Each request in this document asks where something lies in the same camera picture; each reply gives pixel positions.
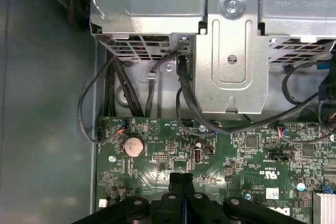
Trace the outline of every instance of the blue connector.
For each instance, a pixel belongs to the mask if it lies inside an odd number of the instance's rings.
[[[326,194],[333,194],[333,190],[329,186],[322,186],[322,192]]]

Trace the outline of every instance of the mounting hole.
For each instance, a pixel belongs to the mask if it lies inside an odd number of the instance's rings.
[[[229,57],[227,57],[227,62],[231,65],[236,64],[237,57],[235,55],[230,55]]]

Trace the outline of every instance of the port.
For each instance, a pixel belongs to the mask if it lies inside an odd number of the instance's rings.
[[[184,126],[187,128],[192,128],[194,127],[194,121],[193,120],[182,120],[182,123]]]
[[[201,162],[201,150],[199,148],[194,148],[193,159],[195,164],[199,164]]]

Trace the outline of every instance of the metal tab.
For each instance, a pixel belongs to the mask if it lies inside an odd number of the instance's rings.
[[[203,113],[260,114],[268,94],[268,38],[258,0],[207,0],[207,33],[196,36],[195,95]]]

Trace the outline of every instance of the heatsink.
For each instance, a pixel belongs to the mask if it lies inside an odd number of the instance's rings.
[[[317,194],[313,196],[313,224],[336,223],[336,195]]]

